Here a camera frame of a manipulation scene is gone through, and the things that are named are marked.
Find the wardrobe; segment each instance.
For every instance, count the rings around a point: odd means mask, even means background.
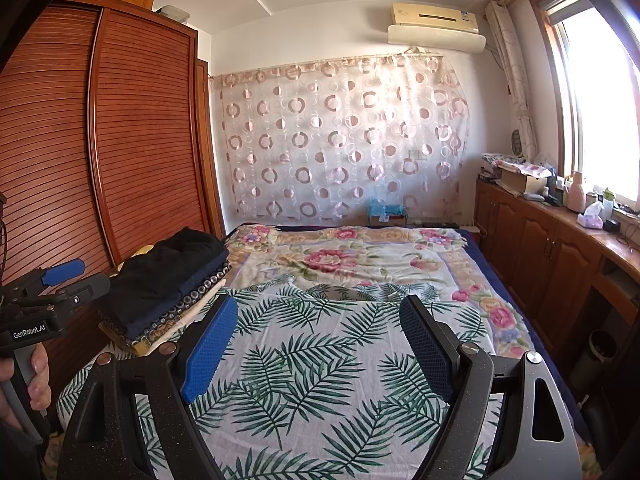
[[[36,20],[0,73],[3,283],[72,258],[108,271],[185,226],[224,237],[196,42],[118,0],[55,0]],[[105,344],[97,322],[84,307],[47,343],[54,392]]]

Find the window curtain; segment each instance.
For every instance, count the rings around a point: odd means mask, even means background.
[[[538,154],[538,142],[529,114],[529,81],[522,59],[520,42],[506,6],[500,6],[498,2],[492,1],[484,11],[509,83],[511,103],[523,145],[523,155],[529,162],[532,162]]]
[[[221,76],[227,171],[239,214],[359,224],[377,198],[458,221],[468,106],[440,54],[292,64]]]

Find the metal screw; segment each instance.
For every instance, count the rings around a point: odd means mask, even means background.
[[[111,362],[112,357],[113,357],[112,353],[103,352],[100,355],[98,355],[98,358],[95,360],[95,362],[97,362],[100,366],[104,366]]]
[[[535,365],[540,364],[542,362],[542,355],[535,350],[530,350],[527,352],[527,361]]]
[[[460,348],[462,348],[462,351],[467,355],[477,354],[480,351],[476,343],[462,343],[462,345],[460,345]]]
[[[172,341],[166,341],[164,343],[162,343],[159,347],[158,347],[158,351],[162,354],[162,355],[171,355],[172,353],[175,352],[175,349],[177,348],[177,346],[175,345],[174,342]]]

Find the window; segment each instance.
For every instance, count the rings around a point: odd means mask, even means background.
[[[561,106],[559,164],[587,185],[609,187],[636,208],[640,162],[639,73],[588,0],[532,0],[546,33]]]

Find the bed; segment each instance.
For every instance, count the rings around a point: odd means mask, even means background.
[[[401,332],[407,294],[487,352],[541,352],[574,420],[584,477],[597,476],[575,401],[467,232],[249,224],[226,246],[233,267],[219,293],[236,298],[238,326],[190,406],[226,478],[412,478],[448,406]],[[105,350],[132,357],[113,343]],[[64,428],[91,365],[58,399]],[[146,397],[137,403],[156,475],[171,478]],[[499,410],[492,396],[467,478],[482,476]]]

